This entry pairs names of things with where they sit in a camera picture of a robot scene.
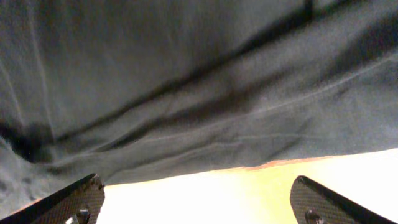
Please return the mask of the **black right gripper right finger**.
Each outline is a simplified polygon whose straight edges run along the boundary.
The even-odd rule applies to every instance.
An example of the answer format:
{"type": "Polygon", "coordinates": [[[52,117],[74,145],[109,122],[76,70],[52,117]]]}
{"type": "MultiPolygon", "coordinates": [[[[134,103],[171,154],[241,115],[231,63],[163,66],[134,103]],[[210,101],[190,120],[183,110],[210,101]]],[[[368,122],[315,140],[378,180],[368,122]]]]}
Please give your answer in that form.
{"type": "Polygon", "coordinates": [[[292,184],[290,205],[300,224],[395,224],[304,175],[292,184]]]}

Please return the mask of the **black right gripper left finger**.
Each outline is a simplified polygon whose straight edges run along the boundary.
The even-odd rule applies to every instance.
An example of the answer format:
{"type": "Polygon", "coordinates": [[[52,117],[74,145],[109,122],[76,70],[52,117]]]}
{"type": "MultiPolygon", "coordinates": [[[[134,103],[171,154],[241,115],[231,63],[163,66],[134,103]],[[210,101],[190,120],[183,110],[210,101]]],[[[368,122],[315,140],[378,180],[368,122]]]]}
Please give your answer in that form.
{"type": "Polygon", "coordinates": [[[1,224],[96,224],[104,200],[104,183],[90,174],[3,218],[1,224]]]}

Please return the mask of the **dark green t-shirt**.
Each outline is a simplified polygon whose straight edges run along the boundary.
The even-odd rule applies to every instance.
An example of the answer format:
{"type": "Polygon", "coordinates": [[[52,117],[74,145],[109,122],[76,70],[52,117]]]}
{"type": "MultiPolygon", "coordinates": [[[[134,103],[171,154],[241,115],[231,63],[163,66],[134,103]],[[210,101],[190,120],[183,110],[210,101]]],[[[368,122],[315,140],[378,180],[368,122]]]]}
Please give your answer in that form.
{"type": "Polygon", "coordinates": [[[1,216],[125,184],[397,147],[397,2],[1,2],[1,216]]]}

